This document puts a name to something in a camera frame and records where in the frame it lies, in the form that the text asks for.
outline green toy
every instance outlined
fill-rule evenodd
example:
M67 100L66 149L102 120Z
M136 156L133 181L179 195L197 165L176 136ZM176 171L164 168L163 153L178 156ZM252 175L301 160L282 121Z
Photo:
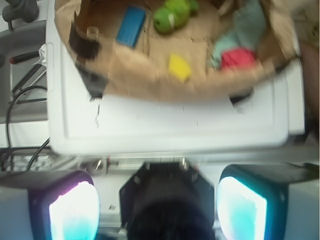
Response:
M153 15L153 24L161 34L169 34L187 24L191 14L199 10L196 0L166 0Z

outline wire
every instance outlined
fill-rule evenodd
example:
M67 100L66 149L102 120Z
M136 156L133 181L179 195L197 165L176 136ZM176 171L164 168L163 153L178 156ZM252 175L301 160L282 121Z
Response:
M31 165L34 163L34 161L38 158L39 153L50 143L50 137L39 147L39 149L33 154L30 161L28 162L28 165L26 166L26 170L29 171L31 169Z
M29 86L26 87L25 89L23 89L22 91L20 91L17 95L14 96L12 102L10 103L8 110L6 112L6 121L5 121L5 129L6 129L6 139L8 142L8 148L9 148L9 156L10 156L10 162L11 162L11 170L13 170L14 165L13 165L13 158L12 158L12 152L11 152L11 148L12 148L12 144L11 144L11 139L10 139L10 129L9 129L9 124L10 124L10 114L11 114L11 110L13 108L13 106L15 105L15 103L18 101L18 99L25 94L28 91L34 90L34 89L41 89L44 91L47 91L47 88L44 86Z

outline brown paper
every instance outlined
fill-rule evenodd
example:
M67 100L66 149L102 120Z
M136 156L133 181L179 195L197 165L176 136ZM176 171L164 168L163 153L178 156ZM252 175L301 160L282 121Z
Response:
M147 100L195 101L233 95L268 79L296 57L293 22L283 0L261 0L268 29L257 50L256 66L215 70L208 61L215 40L232 27L232 13L219 17L211 0L198 2L200 10L187 25L166 36L152 23L152 12L164 0L56 0L55 24L75 64L106 78L105 94ZM146 10L135 49L115 41L128 6ZM77 35L99 43L95 58L85 59L71 48L72 23ZM87 34L90 27L98 33ZM171 53L189 62L192 74L186 83L169 74Z

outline blue rectangular block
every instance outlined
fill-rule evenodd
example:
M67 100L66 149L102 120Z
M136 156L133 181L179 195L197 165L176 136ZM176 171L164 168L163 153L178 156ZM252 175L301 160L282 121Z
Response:
M116 41L120 44L134 48L137 43L146 12L140 8L129 6L119 29Z

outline teal cloth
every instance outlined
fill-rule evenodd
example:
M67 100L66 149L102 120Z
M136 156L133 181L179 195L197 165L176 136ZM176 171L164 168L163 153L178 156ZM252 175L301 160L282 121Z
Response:
M259 0L247 0L244 7L233 14L234 29L221 36L212 51L211 65L221 66L222 53L235 48L256 52L259 41L267 29L267 21Z

